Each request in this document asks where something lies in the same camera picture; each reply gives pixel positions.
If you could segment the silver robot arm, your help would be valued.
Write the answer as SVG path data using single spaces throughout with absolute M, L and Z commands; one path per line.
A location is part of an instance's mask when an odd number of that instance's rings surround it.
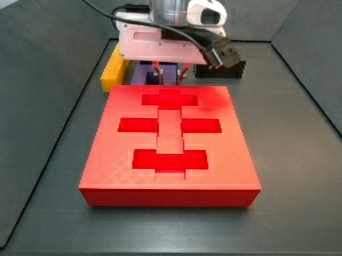
M 150 62 L 150 77 L 163 83 L 162 63 L 174 67 L 181 81 L 192 64 L 210 69 L 229 68 L 233 47 L 224 25 L 228 11 L 218 0 L 150 0 L 146 7 L 126 7 L 115 13 L 121 55 Z

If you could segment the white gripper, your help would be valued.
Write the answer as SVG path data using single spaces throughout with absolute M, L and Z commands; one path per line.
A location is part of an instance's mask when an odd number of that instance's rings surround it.
M 158 84 L 163 84 L 159 62 L 206 64 L 200 48 L 189 41 L 163 39 L 163 29 L 202 28 L 226 36 L 228 11 L 218 0 L 150 0 L 147 6 L 126 6 L 114 16 L 122 56 L 153 61 Z M 190 68 L 192 65 L 182 65 L 178 69 L 177 84 L 188 77 Z

